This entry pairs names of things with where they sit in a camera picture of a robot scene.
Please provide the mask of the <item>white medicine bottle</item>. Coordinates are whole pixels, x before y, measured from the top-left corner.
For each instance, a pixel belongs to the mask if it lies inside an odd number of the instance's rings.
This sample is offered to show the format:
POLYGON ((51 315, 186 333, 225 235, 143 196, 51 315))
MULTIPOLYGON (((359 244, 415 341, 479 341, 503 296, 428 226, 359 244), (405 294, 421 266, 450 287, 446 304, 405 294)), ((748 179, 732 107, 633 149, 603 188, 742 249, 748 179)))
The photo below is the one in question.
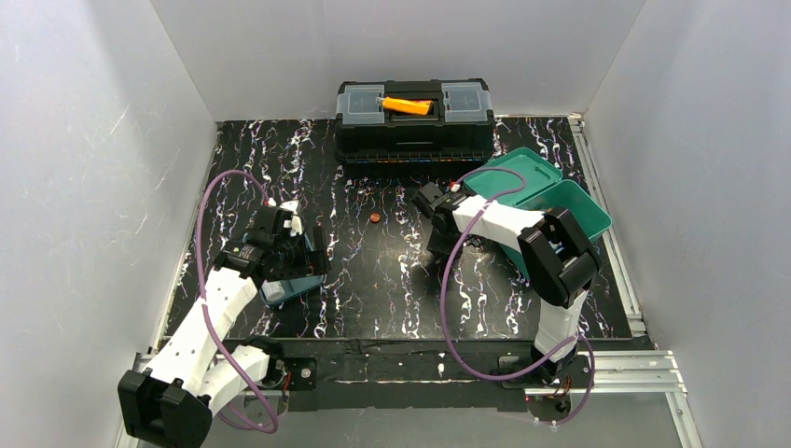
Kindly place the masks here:
POLYGON ((285 296, 282 282, 264 282, 260 291, 262 300, 268 305, 280 302, 285 296))

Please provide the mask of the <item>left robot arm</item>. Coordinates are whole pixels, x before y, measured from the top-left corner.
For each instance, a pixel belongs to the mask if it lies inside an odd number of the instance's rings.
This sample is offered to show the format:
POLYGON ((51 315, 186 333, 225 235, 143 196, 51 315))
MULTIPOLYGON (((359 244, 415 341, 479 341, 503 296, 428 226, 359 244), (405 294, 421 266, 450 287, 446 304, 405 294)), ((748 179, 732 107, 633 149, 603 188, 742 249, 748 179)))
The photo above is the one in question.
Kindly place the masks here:
POLYGON ((160 447, 199 447, 214 417, 251 383, 287 389, 306 368, 306 359, 285 357, 267 337, 250 337, 215 359, 248 303, 281 303, 299 287, 320 286, 328 273, 325 233, 306 226, 298 211, 296 201, 264 205, 243 238, 217 254, 204 298, 171 339, 141 370, 124 373, 118 397, 127 434, 160 447))

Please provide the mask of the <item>dark teal divider tray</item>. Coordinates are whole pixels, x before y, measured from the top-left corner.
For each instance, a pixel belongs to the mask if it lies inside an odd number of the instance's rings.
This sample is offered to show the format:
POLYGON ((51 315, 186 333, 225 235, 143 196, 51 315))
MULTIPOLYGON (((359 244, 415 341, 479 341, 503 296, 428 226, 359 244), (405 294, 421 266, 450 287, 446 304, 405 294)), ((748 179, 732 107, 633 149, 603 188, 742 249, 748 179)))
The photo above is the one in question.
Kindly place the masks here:
POLYGON ((284 303, 286 301, 290 301, 292 299, 299 297, 304 293, 319 288, 324 283, 325 279, 326 279, 325 275, 311 275, 311 276, 289 279, 289 280, 273 281, 273 282, 283 283, 285 289, 285 296, 280 302, 276 304, 268 305, 264 301, 263 303, 269 307, 273 307, 281 303, 284 303))

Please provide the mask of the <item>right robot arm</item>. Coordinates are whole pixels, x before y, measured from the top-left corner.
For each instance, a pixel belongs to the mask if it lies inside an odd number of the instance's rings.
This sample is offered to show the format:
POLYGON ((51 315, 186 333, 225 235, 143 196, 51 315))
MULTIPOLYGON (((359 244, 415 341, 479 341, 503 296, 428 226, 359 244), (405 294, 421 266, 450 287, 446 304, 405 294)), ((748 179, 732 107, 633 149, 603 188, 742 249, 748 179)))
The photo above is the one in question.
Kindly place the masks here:
POLYGON ((447 317, 442 315, 443 337, 460 367, 480 380, 493 382, 514 381, 532 373, 551 382, 563 375, 575 361, 581 308, 601 270, 600 257, 572 211, 563 207, 523 210, 460 188, 442 190, 435 183, 425 184, 412 200, 432 223, 430 252, 446 260, 440 277, 441 311, 446 309, 453 263, 468 236, 519 252, 529 285, 540 298, 531 356, 510 373, 484 373, 468 365, 455 347, 447 317))

